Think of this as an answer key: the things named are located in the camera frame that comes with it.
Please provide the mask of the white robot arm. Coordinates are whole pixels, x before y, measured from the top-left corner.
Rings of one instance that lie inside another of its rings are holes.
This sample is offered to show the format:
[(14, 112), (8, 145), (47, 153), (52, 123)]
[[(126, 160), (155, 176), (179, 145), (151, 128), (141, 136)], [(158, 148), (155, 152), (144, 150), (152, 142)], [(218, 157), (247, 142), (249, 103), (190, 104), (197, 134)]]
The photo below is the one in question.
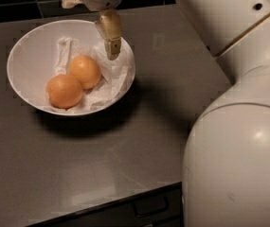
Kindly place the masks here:
[(232, 81), (195, 122), (185, 227), (270, 227), (270, 0), (175, 0)]

